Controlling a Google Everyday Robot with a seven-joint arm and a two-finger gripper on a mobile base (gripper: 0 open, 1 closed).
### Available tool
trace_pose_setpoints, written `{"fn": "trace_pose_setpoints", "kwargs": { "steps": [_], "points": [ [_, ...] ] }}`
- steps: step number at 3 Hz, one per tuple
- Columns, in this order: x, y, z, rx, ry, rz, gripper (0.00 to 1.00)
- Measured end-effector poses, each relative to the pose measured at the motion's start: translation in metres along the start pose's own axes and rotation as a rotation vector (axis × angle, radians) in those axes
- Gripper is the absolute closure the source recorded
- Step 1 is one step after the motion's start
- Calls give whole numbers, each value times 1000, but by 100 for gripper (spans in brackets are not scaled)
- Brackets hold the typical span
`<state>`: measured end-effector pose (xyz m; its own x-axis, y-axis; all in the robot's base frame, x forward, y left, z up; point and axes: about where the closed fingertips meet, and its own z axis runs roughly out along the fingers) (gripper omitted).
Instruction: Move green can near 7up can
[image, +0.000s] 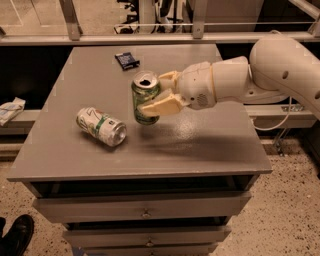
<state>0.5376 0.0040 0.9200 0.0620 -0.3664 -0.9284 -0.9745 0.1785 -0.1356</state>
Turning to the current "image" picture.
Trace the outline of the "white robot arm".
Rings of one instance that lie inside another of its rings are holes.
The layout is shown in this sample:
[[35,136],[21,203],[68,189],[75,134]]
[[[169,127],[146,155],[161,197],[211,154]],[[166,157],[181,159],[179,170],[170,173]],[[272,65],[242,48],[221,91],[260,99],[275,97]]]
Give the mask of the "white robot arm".
[[258,40],[248,57],[193,64],[159,77],[161,93],[138,105],[147,117],[182,108],[211,108],[220,102],[244,104],[297,100],[320,118],[320,61],[298,41],[281,33]]

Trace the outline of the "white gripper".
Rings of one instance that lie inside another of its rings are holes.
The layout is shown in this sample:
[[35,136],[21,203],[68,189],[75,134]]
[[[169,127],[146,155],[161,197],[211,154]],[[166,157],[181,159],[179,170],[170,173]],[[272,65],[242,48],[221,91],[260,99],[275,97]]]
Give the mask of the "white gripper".
[[170,71],[161,74],[159,82],[163,92],[137,107],[146,117],[177,114],[186,106],[201,110],[216,105],[212,65],[209,62],[193,64],[181,73]]

